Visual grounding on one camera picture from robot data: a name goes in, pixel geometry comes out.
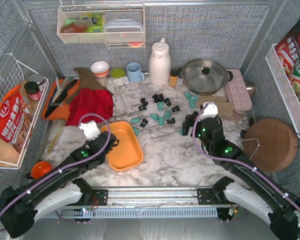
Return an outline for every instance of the orange cup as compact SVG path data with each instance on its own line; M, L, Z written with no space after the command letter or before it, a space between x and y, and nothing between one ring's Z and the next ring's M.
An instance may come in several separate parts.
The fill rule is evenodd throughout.
M43 175L47 174L48 172L50 172L52 169L51 164L47 161L39 161L37 162L32 170L31 173L27 174L26 177L28 179L39 179L41 178Z

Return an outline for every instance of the red cloth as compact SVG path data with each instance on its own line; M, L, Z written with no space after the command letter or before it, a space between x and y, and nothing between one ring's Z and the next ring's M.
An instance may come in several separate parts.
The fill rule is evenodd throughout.
M70 104L70 116L66 126L78 126L80 118L85 114L98 114L106 120L113 116L114 102L111 93L107 90L91 90L82 88ZM101 123L102 120L96 116L87 116L83 123L94 120Z

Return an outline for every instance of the orange plastic tray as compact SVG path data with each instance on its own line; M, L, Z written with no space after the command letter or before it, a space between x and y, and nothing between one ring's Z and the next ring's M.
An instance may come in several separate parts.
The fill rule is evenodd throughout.
M124 171L139 165L144 159L144 154L130 124L117 121L109 125L111 133L119 139L118 146L106 155L110 166L116 171ZM107 126L101 128L101 132L107 130Z

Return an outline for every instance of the brown wooden cutting board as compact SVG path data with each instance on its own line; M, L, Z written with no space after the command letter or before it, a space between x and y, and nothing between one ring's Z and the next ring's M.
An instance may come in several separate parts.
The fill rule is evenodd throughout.
M294 160L298 140L294 130L274 118L265 118L253 124L244 139L257 138L260 147L251 158L255 166L266 173L279 172ZM255 140L242 142L244 153L250 157L257 147Z

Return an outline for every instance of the cable tie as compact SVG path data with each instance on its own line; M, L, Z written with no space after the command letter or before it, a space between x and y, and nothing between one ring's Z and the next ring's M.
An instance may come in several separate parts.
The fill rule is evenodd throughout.
M289 194L286 192L286 193L282 196L282 198L285 199L285 198L288 197L288 196L289 196Z

